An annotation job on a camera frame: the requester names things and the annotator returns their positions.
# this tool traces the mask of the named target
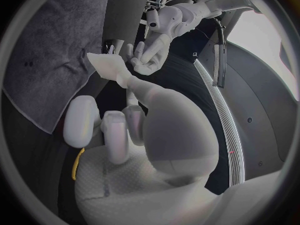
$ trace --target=gray towel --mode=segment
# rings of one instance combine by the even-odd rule
[[[108,0],[48,0],[30,20],[10,57],[3,90],[27,119],[51,134],[95,69]]]

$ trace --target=yellow cable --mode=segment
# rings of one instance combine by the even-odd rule
[[[78,163],[79,163],[79,157],[80,155],[85,151],[85,148],[81,149],[81,151],[78,153],[76,159],[75,159],[75,162],[74,162],[74,165],[73,165],[73,168],[72,168],[72,179],[75,181],[76,180],[76,170],[77,170],[77,166],[78,166]]]

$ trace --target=robotic arm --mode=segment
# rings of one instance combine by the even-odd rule
[[[127,57],[134,70],[151,75],[161,69],[167,59],[172,40],[194,29],[202,19],[215,18],[222,12],[241,8],[254,8],[249,0],[199,0],[197,3],[179,3],[165,6],[159,11],[147,12],[150,33],[135,51],[127,45]]]

